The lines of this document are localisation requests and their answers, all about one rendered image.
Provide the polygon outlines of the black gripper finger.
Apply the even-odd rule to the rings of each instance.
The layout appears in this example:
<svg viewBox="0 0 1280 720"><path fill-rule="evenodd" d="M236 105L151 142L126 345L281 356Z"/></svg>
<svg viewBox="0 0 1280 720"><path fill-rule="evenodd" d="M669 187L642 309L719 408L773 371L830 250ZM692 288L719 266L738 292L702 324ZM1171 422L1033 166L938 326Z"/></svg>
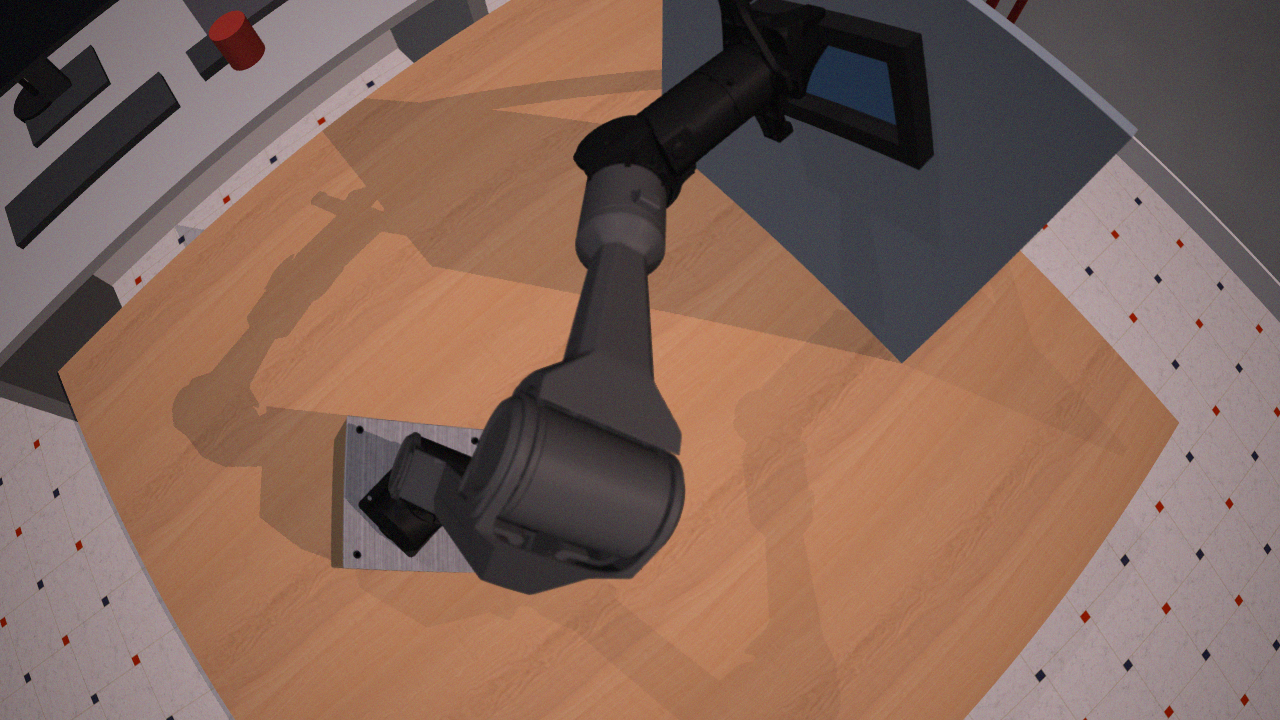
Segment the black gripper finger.
<svg viewBox="0 0 1280 720"><path fill-rule="evenodd" d="M786 56L780 53L773 53L774 60L778 63L780 68L788 70L791 79L794 81L792 92L785 94L785 97L801 99L806 95L806 86L812 77L812 72L814 70L814 67L817 67L817 61L820 59L820 55L826 51L826 47L828 47L828 45L800 38L792 55Z"/></svg>
<svg viewBox="0 0 1280 720"><path fill-rule="evenodd" d="M786 56L792 55L800 38L824 17L826 9L823 6L809 4L773 15L754 15L756 29L759 29L767 46L772 53L780 53Z"/></svg>

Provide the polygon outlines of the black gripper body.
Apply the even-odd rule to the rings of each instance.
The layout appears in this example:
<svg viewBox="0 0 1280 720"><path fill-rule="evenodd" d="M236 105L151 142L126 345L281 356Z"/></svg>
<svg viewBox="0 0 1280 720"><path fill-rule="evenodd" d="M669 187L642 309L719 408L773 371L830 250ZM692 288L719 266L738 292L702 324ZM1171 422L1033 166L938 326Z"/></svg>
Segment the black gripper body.
<svg viewBox="0 0 1280 720"><path fill-rule="evenodd" d="M794 83L756 29L751 1L718 0L723 51L692 73L709 76L730 94L733 109L739 110L740 126L756 117L764 137L781 143L794 133L792 124L785 119L785 94L794 90Z"/></svg>

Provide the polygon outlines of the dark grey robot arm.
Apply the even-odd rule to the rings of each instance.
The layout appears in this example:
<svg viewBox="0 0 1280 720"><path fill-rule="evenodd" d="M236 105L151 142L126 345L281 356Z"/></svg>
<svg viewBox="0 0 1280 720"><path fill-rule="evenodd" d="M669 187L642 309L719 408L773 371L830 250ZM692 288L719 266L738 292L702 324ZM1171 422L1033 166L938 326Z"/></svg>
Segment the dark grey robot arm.
<svg viewBox="0 0 1280 720"><path fill-rule="evenodd" d="M538 594L632 579L669 541L685 501L682 434L654 382L648 275L666 255L666 209L739 129L733 106L692 73L579 143L588 182L575 249L588 273L564 357L497 406L472 457L406 436L358 509L408 557L444 527L479 579Z"/></svg>

